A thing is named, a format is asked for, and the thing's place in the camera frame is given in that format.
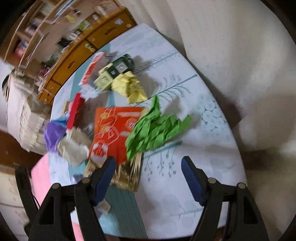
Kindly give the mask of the white tissue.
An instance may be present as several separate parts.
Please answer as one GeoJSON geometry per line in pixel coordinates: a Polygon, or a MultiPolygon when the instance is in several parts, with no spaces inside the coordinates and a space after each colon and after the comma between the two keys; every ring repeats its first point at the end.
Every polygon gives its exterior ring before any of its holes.
{"type": "Polygon", "coordinates": [[[92,141],[81,129],[73,127],[66,130],[66,135],[60,140],[57,150],[71,166],[77,167],[88,159],[91,144],[92,141]]]}

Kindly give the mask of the orange red snack bag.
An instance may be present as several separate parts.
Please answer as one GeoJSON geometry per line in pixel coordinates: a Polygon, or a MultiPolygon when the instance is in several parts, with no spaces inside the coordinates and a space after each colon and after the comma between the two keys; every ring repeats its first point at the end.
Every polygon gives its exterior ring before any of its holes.
{"type": "Polygon", "coordinates": [[[111,184],[119,189],[137,192],[142,171],[142,153],[133,159],[126,157],[125,141],[135,124],[148,112],[143,107],[97,108],[94,120],[94,138],[89,151],[89,160],[84,177],[101,168],[107,157],[112,156],[116,168],[111,184]]]}

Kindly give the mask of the purple plastic bag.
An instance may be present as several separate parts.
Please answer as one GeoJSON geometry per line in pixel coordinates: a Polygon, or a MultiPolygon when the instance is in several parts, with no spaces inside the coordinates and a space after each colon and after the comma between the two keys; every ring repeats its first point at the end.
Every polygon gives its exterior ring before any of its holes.
{"type": "Polygon", "coordinates": [[[66,126],[62,123],[49,122],[44,131],[44,139],[48,152],[56,152],[57,146],[66,133],[66,126]]]}

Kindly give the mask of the green paper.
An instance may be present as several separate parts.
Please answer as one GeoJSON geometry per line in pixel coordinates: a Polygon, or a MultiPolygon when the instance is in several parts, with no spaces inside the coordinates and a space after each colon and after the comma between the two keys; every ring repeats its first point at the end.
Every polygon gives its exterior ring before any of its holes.
{"type": "Polygon", "coordinates": [[[135,124],[125,141],[128,161],[132,160],[137,153],[144,153],[163,146],[176,135],[183,133],[191,122],[190,115],[181,120],[175,114],[163,114],[159,99],[154,96],[151,108],[135,124]]]}

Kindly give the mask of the blue face mask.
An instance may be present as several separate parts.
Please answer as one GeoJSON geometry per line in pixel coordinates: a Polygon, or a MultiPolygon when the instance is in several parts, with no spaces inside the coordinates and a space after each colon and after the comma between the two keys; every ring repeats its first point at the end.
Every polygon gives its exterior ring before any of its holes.
{"type": "Polygon", "coordinates": [[[63,126],[64,128],[66,128],[67,126],[67,122],[69,120],[69,113],[65,113],[62,116],[60,116],[57,119],[51,120],[51,123],[63,126]]]}

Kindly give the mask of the red paper sheet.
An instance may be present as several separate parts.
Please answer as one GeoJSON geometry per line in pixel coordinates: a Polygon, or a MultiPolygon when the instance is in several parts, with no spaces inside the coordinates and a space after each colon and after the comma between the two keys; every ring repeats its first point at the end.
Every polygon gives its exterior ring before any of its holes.
{"type": "Polygon", "coordinates": [[[85,99],[81,96],[81,93],[77,93],[69,110],[69,118],[66,125],[68,130],[72,129],[73,127],[77,128],[79,126],[83,115],[84,102],[85,99]]]}

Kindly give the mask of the green cream small box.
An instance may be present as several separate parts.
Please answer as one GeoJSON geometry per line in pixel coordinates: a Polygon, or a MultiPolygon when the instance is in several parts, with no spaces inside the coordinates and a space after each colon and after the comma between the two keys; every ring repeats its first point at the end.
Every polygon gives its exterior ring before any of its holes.
{"type": "Polygon", "coordinates": [[[129,54],[124,54],[99,70],[99,76],[95,79],[94,85],[100,91],[109,90],[112,82],[119,74],[133,71],[133,68],[132,57],[129,54]]]}

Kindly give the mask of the yellow paper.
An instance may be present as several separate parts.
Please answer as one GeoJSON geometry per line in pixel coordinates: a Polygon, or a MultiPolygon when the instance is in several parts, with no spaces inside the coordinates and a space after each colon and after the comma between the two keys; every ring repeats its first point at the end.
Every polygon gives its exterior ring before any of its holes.
{"type": "Polygon", "coordinates": [[[143,102],[148,99],[140,81],[131,71],[120,73],[115,77],[111,89],[124,96],[129,104],[143,102]]]}

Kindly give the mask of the red white carton box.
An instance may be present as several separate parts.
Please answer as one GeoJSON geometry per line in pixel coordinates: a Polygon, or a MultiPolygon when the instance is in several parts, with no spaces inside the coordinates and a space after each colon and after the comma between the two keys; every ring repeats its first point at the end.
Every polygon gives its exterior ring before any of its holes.
{"type": "Polygon", "coordinates": [[[105,55],[104,52],[98,52],[94,55],[88,67],[86,68],[86,71],[84,72],[82,78],[80,79],[80,82],[78,85],[82,86],[89,83],[89,79],[91,77],[91,74],[94,72],[94,68],[96,64],[99,62],[99,60],[104,60],[104,55],[105,55]]]}

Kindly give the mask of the pink bed blanket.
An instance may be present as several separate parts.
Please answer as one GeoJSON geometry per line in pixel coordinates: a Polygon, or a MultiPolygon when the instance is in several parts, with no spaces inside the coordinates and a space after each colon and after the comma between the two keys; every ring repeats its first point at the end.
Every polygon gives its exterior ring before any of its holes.
{"type": "Polygon", "coordinates": [[[32,187],[34,189],[34,196],[41,205],[46,194],[52,186],[49,172],[49,158],[45,154],[37,161],[36,165],[31,169],[32,187]]]}

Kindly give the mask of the patterned tablecloth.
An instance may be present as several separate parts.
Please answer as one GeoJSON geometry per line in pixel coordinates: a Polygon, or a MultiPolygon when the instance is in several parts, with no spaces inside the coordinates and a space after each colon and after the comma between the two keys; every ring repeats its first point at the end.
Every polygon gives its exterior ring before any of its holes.
{"type": "Polygon", "coordinates": [[[192,125],[164,146],[144,154],[137,192],[109,187],[111,209],[99,218],[112,236],[169,239],[191,236],[203,208],[193,199],[181,170],[189,156],[195,166],[220,183],[246,182],[241,156],[216,99],[185,57],[160,33],[140,24],[103,48],[117,59],[129,54],[148,97],[157,96],[161,110],[192,125]]]}

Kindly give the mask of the wooden desk with drawers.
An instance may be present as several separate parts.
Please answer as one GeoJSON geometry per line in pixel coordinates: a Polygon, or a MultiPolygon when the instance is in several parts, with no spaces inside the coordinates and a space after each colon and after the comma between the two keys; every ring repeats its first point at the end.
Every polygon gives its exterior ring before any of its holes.
{"type": "Polygon", "coordinates": [[[132,15],[124,7],[90,25],[66,48],[46,74],[37,99],[45,104],[53,104],[60,88],[89,57],[136,25],[132,15]]]}

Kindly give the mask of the white floral curtain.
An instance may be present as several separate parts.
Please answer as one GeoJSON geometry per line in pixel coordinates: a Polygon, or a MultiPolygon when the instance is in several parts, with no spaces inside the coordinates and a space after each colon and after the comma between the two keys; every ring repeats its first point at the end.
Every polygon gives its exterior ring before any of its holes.
{"type": "Polygon", "coordinates": [[[271,240],[295,215],[295,42],[261,1],[121,1],[197,70],[238,144],[271,240]]]}

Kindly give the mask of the wooden bookshelf hutch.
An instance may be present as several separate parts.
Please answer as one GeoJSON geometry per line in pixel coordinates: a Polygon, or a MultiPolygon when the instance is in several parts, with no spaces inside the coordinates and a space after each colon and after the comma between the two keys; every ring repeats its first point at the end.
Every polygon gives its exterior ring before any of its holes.
{"type": "Polygon", "coordinates": [[[37,74],[121,9],[117,1],[36,1],[9,30],[1,45],[1,61],[37,74]]]}

